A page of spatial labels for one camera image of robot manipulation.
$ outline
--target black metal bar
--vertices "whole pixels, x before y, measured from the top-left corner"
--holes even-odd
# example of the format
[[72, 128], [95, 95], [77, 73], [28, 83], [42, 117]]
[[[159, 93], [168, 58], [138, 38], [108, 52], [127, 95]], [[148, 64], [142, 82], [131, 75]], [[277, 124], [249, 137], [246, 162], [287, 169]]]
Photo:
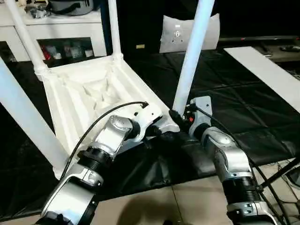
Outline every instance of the black metal bar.
[[281, 170], [279, 170], [277, 173], [275, 173], [270, 178], [268, 178], [268, 180], [266, 180], [265, 182], [263, 182], [261, 184], [261, 187], [262, 188], [267, 187], [268, 183], [270, 183], [270, 184], [273, 183], [278, 178], [280, 178], [282, 175], [284, 175], [286, 172], [288, 172], [290, 169], [292, 169], [294, 166], [296, 166], [298, 163], [300, 163], [300, 157], [295, 158], [292, 162], [290, 162], [285, 167], [283, 167]]

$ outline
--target black tarp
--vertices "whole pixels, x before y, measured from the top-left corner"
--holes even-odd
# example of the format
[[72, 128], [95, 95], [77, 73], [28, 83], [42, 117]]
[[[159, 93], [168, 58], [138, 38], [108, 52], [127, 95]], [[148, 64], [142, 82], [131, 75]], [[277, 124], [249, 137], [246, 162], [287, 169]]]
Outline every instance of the black tarp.
[[[183, 53], [168, 53], [125, 60], [171, 107], [183, 58]], [[53, 127], [43, 85], [35, 77], [31, 63], [12, 63], [9, 69]], [[258, 164], [299, 153], [299, 114], [224, 51], [202, 52], [190, 97], [205, 95], [212, 99], [214, 116], [234, 133]], [[0, 113], [4, 124], [0, 151], [0, 218], [6, 220], [39, 212], [57, 181], [49, 163], [3, 107]], [[214, 174], [213, 164], [198, 141], [183, 133], [177, 134], [176, 141], [172, 138], [165, 135], [152, 140], [151, 149], [140, 145], [117, 156], [100, 199]]]

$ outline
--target cable connector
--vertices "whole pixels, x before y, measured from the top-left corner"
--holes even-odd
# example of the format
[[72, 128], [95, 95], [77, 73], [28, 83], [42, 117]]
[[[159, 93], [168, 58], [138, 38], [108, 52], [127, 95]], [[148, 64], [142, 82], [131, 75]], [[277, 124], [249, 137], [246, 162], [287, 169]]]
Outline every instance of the cable connector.
[[298, 213], [300, 214], [300, 200], [297, 200], [296, 207], [297, 207]]
[[191, 103], [191, 104], [186, 106], [186, 110], [196, 112], [198, 110], [198, 107], [196, 106], [195, 103]]
[[171, 119], [179, 126], [180, 130], [188, 133], [189, 126], [186, 124], [186, 122], [183, 120], [183, 118], [177, 111], [170, 109], [169, 115]]
[[148, 102], [143, 102], [143, 103], [142, 103], [142, 109], [145, 108], [145, 107], [148, 106], [148, 105], [149, 105]]

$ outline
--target white pole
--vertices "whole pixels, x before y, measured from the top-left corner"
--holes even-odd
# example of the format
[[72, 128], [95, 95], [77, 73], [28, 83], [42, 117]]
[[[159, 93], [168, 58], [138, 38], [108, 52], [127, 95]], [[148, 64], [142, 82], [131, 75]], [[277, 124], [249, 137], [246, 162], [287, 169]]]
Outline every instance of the white pole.
[[187, 45], [187, 52], [184, 57], [179, 83], [173, 103], [173, 109], [176, 110], [181, 116], [183, 115], [185, 106], [187, 104], [188, 94], [192, 86], [213, 5], [214, 0], [199, 0], [198, 2], [195, 21], [191, 37]]
[[120, 45], [120, 35], [119, 35], [119, 25], [118, 25], [118, 11], [116, 0], [108, 1], [109, 8], [109, 19], [111, 23], [112, 32], [112, 56], [114, 59], [122, 58], [121, 45]]
[[0, 102], [57, 171], [67, 152], [0, 57]]
[[5, 0], [5, 3], [12, 15], [18, 35], [33, 63], [34, 72], [38, 76], [39, 80], [41, 80], [41, 75], [48, 74], [49, 69], [48, 66], [43, 62], [40, 52], [37, 49], [37, 46], [39, 46], [38, 42], [30, 37], [30, 34], [26, 29], [26, 25], [24, 24], [19, 13], [19, 9], [15, 0]]

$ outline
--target tile floor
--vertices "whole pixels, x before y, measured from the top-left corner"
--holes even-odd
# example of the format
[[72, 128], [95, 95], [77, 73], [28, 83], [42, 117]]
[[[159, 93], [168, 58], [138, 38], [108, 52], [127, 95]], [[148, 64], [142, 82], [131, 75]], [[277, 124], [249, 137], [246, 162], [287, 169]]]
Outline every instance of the tile floor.
[[[278, 165], [264, 165], [261, 169], [269, 177], [278, 170]], [[296, 201], [282, 179], [275, 181], [273, 187], [282, 200]], [[295, 192], [300, 197], [300, 190], [295, 189]], [[270, 191], [266, 189], [265, 194], [276, 207]], [[293, 205], [285, 206], [289, 215], [299, 214]], [[226, 216], [226, 199], [218, 178], [194, 180], [100, 202], [92, 225], [162, 225], [166, 219], [189, 225], [232, 224]], [[38, 216], [34, 216], [3, 222], [0, 225], [30, 225], [37, 220]]]

